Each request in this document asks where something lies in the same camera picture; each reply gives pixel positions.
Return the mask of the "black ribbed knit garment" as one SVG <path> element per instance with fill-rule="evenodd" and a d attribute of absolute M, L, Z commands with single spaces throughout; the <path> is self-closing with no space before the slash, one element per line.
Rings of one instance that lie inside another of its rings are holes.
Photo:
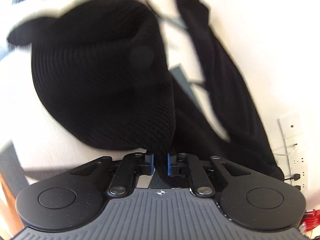
<path fill-rule="evenodd" d="M 221 139 L 168 71 L 156 16 L 132 0 L 92 0 L 60 17 L 41 16 L 15 27 L 7 40 L 31 45 L 31 74 L 49 114 L 81 142 L 103 150 L 142 148 L 159 176 L 167 154 L 227 160 L 284 180 L 263 124 L 236 65 L 209 26 L 198 0 L 176 0 L 195 47 L 204 88 L 230 137 Z"/>

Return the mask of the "white wall socket panel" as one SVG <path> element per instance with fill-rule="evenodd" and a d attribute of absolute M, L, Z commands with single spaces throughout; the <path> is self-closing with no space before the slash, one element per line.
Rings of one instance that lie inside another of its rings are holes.
<path fill-rule="evenodd" d="M 289 169 L 286 182 L 292 186 L 300 185 L 301 192 L 305 193 L 308 190 L 309 174 L 302 120 L 299 115 L 292 115 L 280 118 L 278 124 L 285 146 L 284 157 Z"/>

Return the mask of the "red ribbed vase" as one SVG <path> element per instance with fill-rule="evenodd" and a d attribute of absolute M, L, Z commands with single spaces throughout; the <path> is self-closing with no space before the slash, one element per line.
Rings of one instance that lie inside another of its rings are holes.
<path fill-rule="evenodd" d="M 300 222 L 300 232 L 309 239 L 312 239 L 313 230 L 319 226 L 319 213 L 320 211 L 315 209 L 306 210 Z"/>

